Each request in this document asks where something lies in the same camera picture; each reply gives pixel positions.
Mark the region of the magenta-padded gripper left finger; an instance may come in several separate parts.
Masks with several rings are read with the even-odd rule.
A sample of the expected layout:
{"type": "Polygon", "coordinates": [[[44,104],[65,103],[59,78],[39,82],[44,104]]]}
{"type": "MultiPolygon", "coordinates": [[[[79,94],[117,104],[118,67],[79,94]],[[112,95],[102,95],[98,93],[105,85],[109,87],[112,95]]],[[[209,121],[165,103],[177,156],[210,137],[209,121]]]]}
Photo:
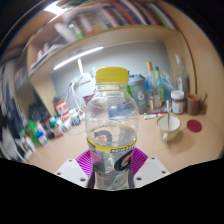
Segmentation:
{"type": "Polygon", "coordinates": [[[87,150],[76,159],[67,159],[55,174],[81,187],[86,187],[92,172],[90,151],[87,150]]]}

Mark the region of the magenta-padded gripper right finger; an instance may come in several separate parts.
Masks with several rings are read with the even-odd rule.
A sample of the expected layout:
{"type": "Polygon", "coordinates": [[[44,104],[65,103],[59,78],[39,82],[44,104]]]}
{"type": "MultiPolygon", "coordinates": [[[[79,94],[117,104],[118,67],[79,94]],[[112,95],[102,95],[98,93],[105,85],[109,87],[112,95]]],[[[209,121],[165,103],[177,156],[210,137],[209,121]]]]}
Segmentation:
{"type": "Polygon", "coordinates": [[[134,149],[131,171],[136,188],[146,186],[170,174],[158,158],[149,157],[138,148],[134,149]]]}

